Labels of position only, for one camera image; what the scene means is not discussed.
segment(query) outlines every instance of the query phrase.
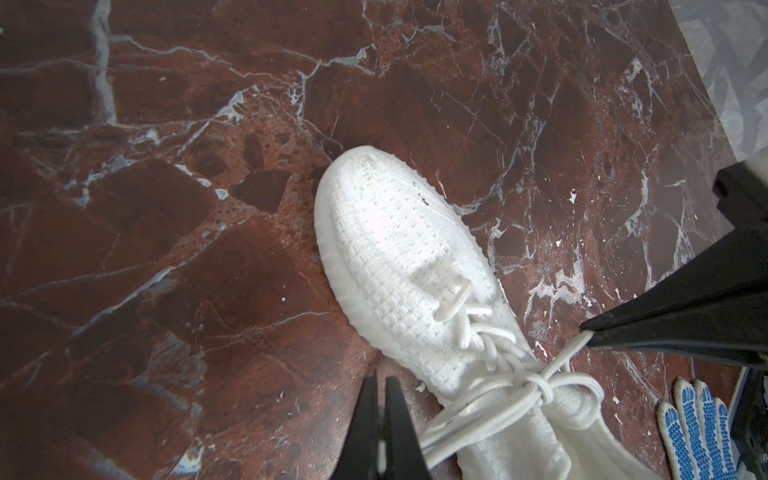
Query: white knit shoe upper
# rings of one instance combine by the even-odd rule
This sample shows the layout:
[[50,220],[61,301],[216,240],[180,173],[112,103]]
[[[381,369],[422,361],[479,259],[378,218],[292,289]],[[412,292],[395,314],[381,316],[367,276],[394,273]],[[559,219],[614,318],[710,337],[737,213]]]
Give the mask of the white knit shoe upper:
[[351,324],[445,407],[420,435],[430,467],[458,451],[464,478],[657,478],[605,427],[597,382],[568,368],[588,334],[541,364],[466,225],[403,162],[344,153],[315,228]]

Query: glove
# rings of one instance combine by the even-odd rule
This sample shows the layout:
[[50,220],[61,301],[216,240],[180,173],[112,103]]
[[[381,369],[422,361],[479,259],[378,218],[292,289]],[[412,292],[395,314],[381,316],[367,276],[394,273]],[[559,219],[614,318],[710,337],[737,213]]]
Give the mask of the glove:
[[728,407],[704,382],[677,379],[677,406],[662,402],[656,420],[673,480],[737,480],[730,451]]

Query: brown marble tabletop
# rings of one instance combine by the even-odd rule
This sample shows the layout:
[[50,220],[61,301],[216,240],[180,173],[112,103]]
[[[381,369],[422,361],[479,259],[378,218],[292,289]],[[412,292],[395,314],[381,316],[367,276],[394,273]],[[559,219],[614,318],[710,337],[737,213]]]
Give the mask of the brown marble tabletop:
[[[424,425],[434,398],[319,262],[313,195],[345,149],[456,205],[542,360],[726,228],[733,154],[663,0],[30,0],[0,27],[4,478],[328,478],[373,368]],[[735,379],[574,367],[666,477],[675,376]]]

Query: shoelace bow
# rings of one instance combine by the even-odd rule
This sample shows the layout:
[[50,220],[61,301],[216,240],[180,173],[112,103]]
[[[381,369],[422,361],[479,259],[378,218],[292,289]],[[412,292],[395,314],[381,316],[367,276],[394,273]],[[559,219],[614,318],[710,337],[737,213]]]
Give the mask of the shoelace bow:
[[[506,429],[536,406],[547,405],[554,400],[554,390],[562,386],[583,386],[597,400],[590,411],[579,415],[577,429],[586,429],[600,415],[604,392],[597,380],[585,373],[572,372],[569,362],[592,337],[592,332],[582,332],[563,348],[549,364],[540,363],[527,350],[516,345],[515,334],[505,328],[479,321],[479,317],[491,315],[493,309],[480,303],[469,303],[472,283],[464,279],[457,293],[445,290],[444,303],[435,314],[438,322],[453,318],[459,321],[458,346],[465,350],[473,347],[485,353],[489,372],[498,372],[472,383],[449,406],[446,406],[419,436],[424,459],[429,468],[456,453],[458,450],[479,442]],[[494,343],[492,337],[507,339],[505,351]],[[497,389],[512,389],[507,396],[479,406],[478,401]]]

